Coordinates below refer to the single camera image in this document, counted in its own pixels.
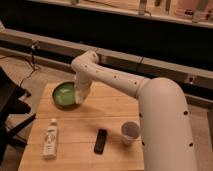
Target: black chair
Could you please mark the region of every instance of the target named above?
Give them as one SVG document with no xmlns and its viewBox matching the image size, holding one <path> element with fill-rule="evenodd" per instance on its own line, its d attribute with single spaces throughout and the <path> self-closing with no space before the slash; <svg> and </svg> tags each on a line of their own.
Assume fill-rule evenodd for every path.
<svg viewBox="0 0 213 171">
<path fill-rule="evenodd" d="M 8 129 L 6 120 L 9 114 L 29 113 L 31 108 L 19 98 L 26 90 L 16 85 L 0 67 L 0 165 L 2 163 L 7 145 L 25 147 L 26 142 L 14 136 L 35 119 L 32 115 L 16 127 Z"/>
</svg>

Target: black cable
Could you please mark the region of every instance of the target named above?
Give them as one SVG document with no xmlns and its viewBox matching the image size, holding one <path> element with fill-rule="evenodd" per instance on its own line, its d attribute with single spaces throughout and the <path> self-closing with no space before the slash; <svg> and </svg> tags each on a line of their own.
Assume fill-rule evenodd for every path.
<svg viewBox="0 0 213 171">
<path fill-rule="evenodd" d="M 21 88 L 22 88 L 22 84 L 24 83 L 24 81 L 26 81 L 27 79 L 29 79 L 29 78 L 33 75 L 33 73 L 34 73 L 35 71 L 38 71 L 38 70 L 41 69 L 38 65 L 35 64 L 34 52 L 31 53 L 31 57 L 32 57 L 32 62 L 30 62 L 29 60 L 27 60 L 25 57 L 19 56 L 19 55 L 8 55 L 8 56 L 0 57 L 0 60 L 1 60 L 1 59 L 6 59 L 6 58 L 19 58 L 19 59 L 23 59 L 23 60 L 25 60 L 25 61 L 29 64 L 29 66 L 32 68 L 32 71 L 30 72 L 30 74 L 29 74 L 27 77 L 25 77 L 25 78 L 23 78 L 23 79 L 21 80 L 21 82 L 20 82 L 20 84 L 19 84 L 19 86 L 20 86 Z"/>
<path fill-rule="evenodd" d="M 139 69 L 140 65 L 142 64 L 144 58 L 145 57 L 142 57 L 141 60 L 140 60 L 140 62 L 137 64 L 136 69 L 135 69 L 136 72 L 138 72 L 138 69 Z"/>
<path fill-rule="evenodd" d="M 96 3 L 96 4 L 101 4 L 101 5 L 106 5 L 106 6 L 113 7 L 113 8 L 119 8 L 117 6 L 110 5 L 110 4 L 107 4 L 107 3 L 104 3 L 104 2 L 97 2 L 95 0 L 84 0 L 84 1 L 91 2 L 91 3 Z"/>
</svg>

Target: bottle cap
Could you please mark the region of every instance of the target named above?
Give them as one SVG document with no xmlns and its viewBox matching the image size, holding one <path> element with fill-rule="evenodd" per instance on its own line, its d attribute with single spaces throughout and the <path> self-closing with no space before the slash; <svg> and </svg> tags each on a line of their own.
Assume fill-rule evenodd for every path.
<svg viewBox="0 0 213 171">
<path fill-rule="evenodd" d="M 51 125 L 57 125 L 57 119 L 56 118 L 51 119 Z"/>
</svg>

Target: white cup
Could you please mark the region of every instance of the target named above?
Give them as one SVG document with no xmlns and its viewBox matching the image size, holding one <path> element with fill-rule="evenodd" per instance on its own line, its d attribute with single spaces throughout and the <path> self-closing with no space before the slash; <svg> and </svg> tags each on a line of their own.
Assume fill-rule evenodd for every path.
<svg viewBox="0 0 213 171">
<path fill-rule="evenodd" d="M 121 126 L 122 141 L 130 146 L 140 135 L 140 127 L 135 122 L 125 122 Z"/>
</svg>

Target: wooden surface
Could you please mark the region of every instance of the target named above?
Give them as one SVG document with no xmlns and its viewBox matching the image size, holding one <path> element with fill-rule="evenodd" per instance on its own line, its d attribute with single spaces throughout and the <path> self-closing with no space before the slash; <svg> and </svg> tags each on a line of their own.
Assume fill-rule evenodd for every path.
<svg viewBox="0 0 213 171">
<path fill-rule="evenodd" d="M 120 127 L 138 123 L 137 101 L 102 83 L 93 83 L 85 103 L 62 111 L 52 101 L 57 84 L 48 84 L 41 97 L 37 118 L 24 151 L 19 171 L 144 170 L 141 140 L 126 147 Z M 42 159 L 45 131 L 56 117 L 59 127 L 57 158 Z M 103 155 L 93 152 L 99 128 L 108 131 Z"/>
</svg>

